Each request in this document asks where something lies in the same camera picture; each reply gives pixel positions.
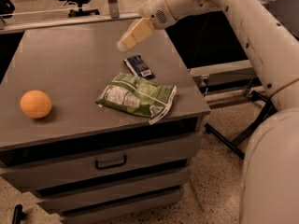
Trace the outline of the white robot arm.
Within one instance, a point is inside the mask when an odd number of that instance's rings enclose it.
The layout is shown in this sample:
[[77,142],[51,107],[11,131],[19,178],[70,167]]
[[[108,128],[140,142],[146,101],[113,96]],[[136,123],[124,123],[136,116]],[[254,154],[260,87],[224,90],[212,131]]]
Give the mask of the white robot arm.
[[277,111],[249,140],[239,223],[299,224],[299,42],[258,0],[148,0],[118,47],[212,7],[225,15]]

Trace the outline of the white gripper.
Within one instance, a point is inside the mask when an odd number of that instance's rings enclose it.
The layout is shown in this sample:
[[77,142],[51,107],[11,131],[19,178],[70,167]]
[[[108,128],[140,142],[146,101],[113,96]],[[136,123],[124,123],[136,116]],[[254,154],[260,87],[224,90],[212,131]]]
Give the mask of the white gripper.
[[117,43],[120,51],[131,49],[153,34],[153,30],[163,30],[174,25],[174,18],[166,0],[147,0],[137,13],[144,17],[133,21]]

